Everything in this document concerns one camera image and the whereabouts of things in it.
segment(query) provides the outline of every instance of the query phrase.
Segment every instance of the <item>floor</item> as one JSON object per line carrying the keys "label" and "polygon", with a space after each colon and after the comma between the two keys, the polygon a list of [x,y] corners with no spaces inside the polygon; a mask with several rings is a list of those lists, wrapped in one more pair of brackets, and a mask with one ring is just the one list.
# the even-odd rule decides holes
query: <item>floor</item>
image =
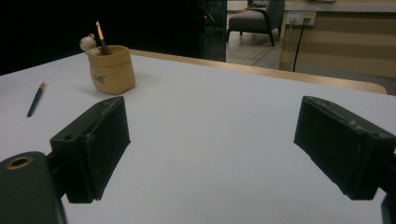
{"label": "floor", "polygon": [[[277,59],[279,55],[279,35],[277,30],[273,31],[273,35],[275,39],[275,45],[271,47],[268,37],[269,35],[243,33],[243,35],[240,36],[238,32],[231,32],[230,41],[226,46],[226,57],[227,59],[232,60],[232,63],[277,69]],[[347,71],[325,69],[301,64],[296,65],[296,71],[317,76],[339,77],[358,81],[373,82],[383,86],[389,95],[396,96],[396,78],[370,76],[360,73],[351,73]]]}

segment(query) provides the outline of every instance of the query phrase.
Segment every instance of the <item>dark background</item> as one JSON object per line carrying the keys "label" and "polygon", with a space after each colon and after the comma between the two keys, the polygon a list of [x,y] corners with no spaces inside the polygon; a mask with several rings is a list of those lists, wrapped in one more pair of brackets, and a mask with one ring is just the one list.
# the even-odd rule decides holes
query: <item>dark background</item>
{"label": "dark background", "polygon": [[[205,32],[215,29],[203,28],[215,24],[204,21],[200,7],[217,20],[220,49],[215,53],[206,44],[214,43],[214,34]],[[81,53],[79,41],[88,34],[94,34],[100,46],[97,21],[107,45],[225,61],[226,7],[222,0],[10,2],[0,14],[0,75]]]}

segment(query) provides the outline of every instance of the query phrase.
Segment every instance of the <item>black cord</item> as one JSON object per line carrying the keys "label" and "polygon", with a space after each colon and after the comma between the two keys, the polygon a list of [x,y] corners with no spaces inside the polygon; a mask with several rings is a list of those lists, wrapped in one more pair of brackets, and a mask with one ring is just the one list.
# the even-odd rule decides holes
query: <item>black cord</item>
{"label": "black cord", "polygon": [[293,72],[296,71],[296,62],[297,62],[298,51],[300,49],[301,37],[303,36],[304,28],[308,22],[309,22],[309,19],[304,19],[303,26],[301,27],[300,39],[298,40],[296,55],[294,56]]}

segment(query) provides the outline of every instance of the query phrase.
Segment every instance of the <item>screw hole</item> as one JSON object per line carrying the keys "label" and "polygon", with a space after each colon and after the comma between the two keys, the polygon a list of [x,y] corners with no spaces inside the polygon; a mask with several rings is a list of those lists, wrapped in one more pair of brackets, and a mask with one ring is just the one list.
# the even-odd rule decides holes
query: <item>screw hole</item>
{"label": "screw hole", "polygon": [[19,157],[6,165],[8,170],[20,169],[33,161],[33,157]]}

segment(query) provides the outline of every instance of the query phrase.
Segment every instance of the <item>wall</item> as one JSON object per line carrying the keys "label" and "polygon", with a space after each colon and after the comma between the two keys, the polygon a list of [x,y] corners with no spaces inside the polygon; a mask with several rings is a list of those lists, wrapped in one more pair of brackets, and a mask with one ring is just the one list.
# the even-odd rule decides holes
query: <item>wall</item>
{"label": "wall", "polygon": [[[313,4],[313,1],[286,1],[290,4]],[[374,1],[360,1],[372,4]],[[375,1],[387,10],[396,1]],[[336,0],[336,5],[356,4]],[[283,26],[278,68],[290,70],[300,36],[300,27]],[[363,74],[396,77],[396,14],[393,12],[319,11],[312,27],[306,27],[297,64],[340,69]]]}
{"label": "wall", "polygon": [[238,10],[248,7],[248,0],[245,1],[227,1],[227,11],[237,12]]}

